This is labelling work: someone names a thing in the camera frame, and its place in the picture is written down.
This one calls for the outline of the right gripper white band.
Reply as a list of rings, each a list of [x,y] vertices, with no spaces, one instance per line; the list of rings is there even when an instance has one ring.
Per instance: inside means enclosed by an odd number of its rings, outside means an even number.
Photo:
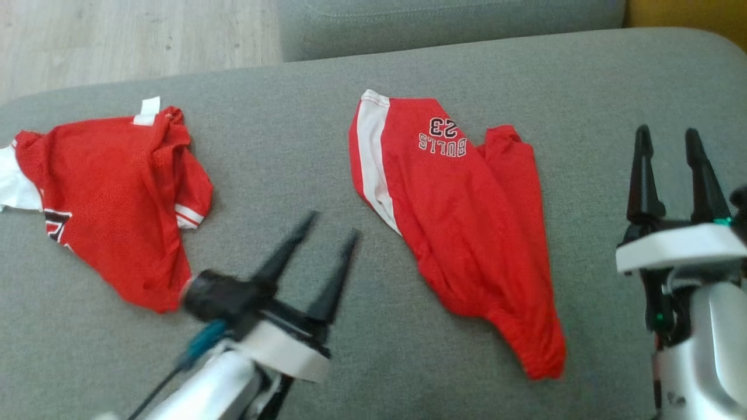
[[[685,133],[686,160],[693,176],[691,223],[633,236],[616,248],[616,271],[637,274],[645,297],[645,326],[661,351],[693,332],[689,314],[694,293],[710,285],[731,285],[745,297],[745,242],[731,224],[731,212],[698,130]],[[627,220],[653,223],[665,217],[652,167],[654,147],[648,125],[637,128],[633,147]]]

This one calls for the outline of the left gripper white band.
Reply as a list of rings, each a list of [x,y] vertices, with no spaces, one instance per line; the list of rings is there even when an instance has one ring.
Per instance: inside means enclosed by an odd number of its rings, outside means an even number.
[[[251,282],[239,283],[239,313],[233,325],[233,340],[243,356],[280,374],[314,383],[323,382],[329,372],[331,353],[326,340],[336,321],[360,231],[350,232],[333,273],[305,311],[277,300],[268,285],[277,286],[318,215],[309,212],[254,272]]]

